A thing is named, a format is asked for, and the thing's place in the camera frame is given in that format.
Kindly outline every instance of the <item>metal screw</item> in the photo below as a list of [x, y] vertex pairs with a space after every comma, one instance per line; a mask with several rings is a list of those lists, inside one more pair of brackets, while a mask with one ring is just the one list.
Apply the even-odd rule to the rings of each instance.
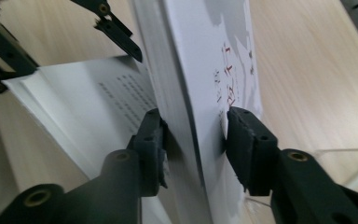
[[308, 160], [308, 157], [306, 155], [299, 153], [299, 152], [290, 152], [287, 156], [294, 161], [307, 161]]

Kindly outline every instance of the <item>open book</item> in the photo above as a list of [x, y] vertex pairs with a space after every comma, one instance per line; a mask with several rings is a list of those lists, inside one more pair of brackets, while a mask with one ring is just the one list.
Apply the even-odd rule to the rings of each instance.
[[158, 107], [171, 133], [170, 187], [180, 221], [244, 221], [243, 189], [223, 143], [230, 106], [262, 112], [248, 1], [133, 5], [148, 69], [112, 58], [42, 67], [7, 85], [90, 178]]

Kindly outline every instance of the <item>stack of paper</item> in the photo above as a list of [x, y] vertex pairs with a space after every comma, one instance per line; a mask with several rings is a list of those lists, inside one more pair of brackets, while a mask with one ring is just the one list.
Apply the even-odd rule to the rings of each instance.
[[183, 223], [244, 221], [223, 141], [230, 106], [261, 116], [247, 0], [134, 0]]
[[89, 178], [157, 107], [145, 67], [130, 57], [41, 67], [6, 84]]

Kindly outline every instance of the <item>screw hole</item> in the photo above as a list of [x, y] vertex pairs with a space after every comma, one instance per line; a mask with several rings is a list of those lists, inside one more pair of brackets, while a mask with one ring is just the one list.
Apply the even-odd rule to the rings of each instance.
[[289, 153], [289, 158], [294, 161], [307, 161], [308, 157], [304, 154], [298, 153], [298, 152], [291, 152]]
[[349, 217], [345, 216], [342, 213], [333, 213], [331, 217], [335, 220], [336, 223], [339, 223], [339, 224], [352, 224], [353, 223]]
[[107, 6], [104, 4], [100, 4], [100, 11], [105, 14], [107, 13]]
[[27, 207], [35, 207], [45, 203], [50, 197], [51, 191], [49, 189], [39, 189], [25, 198], [24, 205]]

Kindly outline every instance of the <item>paper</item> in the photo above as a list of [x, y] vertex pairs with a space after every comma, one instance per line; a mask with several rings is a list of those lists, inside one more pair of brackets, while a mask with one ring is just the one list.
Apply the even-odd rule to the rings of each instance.
[[262, 113], [248, 1], [134, 5], [158, 107], [180, 148], [169, 161], [180, 218], [238, 223], [243, 190], [224, 153], [226, 113]]
[[145, 68], [129, 57], [41, 67], [7, 85], [89, 178], [156, 108]]

